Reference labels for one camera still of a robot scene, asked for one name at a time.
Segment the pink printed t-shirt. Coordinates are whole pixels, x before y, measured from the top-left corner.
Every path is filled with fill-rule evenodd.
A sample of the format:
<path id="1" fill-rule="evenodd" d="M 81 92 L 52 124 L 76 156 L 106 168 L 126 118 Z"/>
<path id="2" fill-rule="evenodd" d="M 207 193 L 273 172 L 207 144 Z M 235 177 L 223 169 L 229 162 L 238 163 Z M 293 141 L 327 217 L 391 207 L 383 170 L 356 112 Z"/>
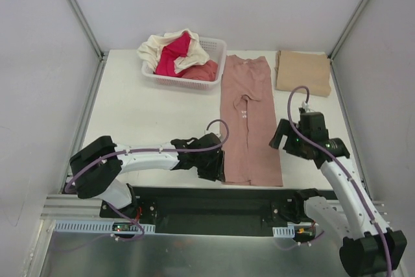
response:
<path id="1" fill-rule="evenodd" d="M 270 66 L 265 57 L 227 56 L 221 81 L 220 128 L 226 184 L 279 187 L 279 150 L 270 147 L 277 128 Z"/>

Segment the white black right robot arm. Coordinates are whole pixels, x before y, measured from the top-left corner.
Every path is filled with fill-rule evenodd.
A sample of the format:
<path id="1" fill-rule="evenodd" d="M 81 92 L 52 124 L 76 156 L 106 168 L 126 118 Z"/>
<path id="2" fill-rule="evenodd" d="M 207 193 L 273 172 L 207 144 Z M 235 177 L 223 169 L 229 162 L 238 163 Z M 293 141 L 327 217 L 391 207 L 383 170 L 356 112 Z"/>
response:
<path id="1" fill-rule="evenodd" d="M 350 153 L 340 138 L 329 138 L 324 116 L 309 113 L 299 123 L 282 119 L 270 146 L 311 160 L 330 183 L 342 212 L 334 210 L 317 189 L 295 192 L 282 204 L 278 215 L 292 223 L 316 222 L 338 245 L 341 264 L 349 276 L 383 273 L 391 276 L 407 246 L 401 230 L 394 231 L 383 219 L 353 172 Z"/>

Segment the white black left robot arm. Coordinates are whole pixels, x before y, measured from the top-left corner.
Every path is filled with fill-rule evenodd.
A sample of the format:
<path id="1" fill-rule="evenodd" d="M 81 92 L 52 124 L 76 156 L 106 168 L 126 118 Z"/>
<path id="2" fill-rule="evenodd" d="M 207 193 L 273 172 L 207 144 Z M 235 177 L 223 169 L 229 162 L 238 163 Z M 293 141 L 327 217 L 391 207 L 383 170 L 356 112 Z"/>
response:
<path id="1" fill-rule="evenodd" d="M 132 171 L 196 169 L 204 180 L 224 181 L 224 151 L 213 133 L 201 138 L 173 139 L 168 143 L 144 147 L 117 144 L 111 136 L 101 136 L 69 160 L 80 199 L 98 198 L 110 203 L 124 218 L 137 210 L 131 186 L 117 178 Z"/>

